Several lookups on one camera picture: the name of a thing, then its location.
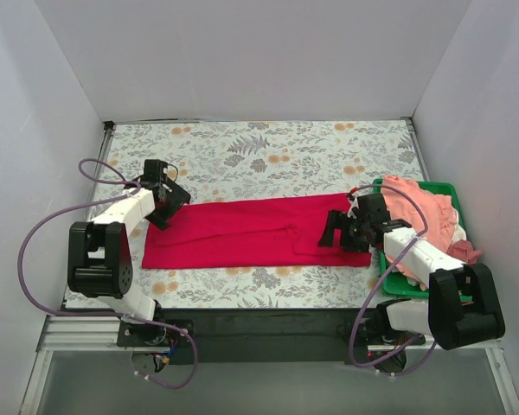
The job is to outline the magenta red t-shirt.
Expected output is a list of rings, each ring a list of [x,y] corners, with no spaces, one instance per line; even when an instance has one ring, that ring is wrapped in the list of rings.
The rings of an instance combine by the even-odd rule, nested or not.
[[[320,247],[329,211],[343,211],[343,194],[184,206],[167,229],[149,226],[143,268],[182,270],[261,266],[351,266],[371,263],[370,252]]]

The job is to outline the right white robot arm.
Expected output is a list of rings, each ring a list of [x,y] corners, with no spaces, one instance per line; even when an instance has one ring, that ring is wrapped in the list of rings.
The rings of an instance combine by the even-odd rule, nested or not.
[[[362,195],[348,212],[331,210],[318,242],[331,247],[336,231],[348,252],[375,248],[404,265],[428,289],[425,301],[380,303],[373,317],[358,326],[373,329],[384,343],[405,332],[429,335],[445,350],[499,339],[505,321],[490,268],[469,265],[444,253],[403,219],[394,219],[380,193]]]

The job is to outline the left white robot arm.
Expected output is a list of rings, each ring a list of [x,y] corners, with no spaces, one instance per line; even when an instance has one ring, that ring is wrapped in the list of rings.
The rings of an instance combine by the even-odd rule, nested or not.
[[[167,229],[170,218],[190,203],[190,194],[169,178],[171,167],[165,161],[145,160],[136,180],[123,181],[120,201],[69,229],[69,290],[96,298],[121,316],[140,320],[137,335],[150,346],[165,339],[167,326],[154,316],[157,303],[133,282],[129,236],[144,220],[160,231]]]

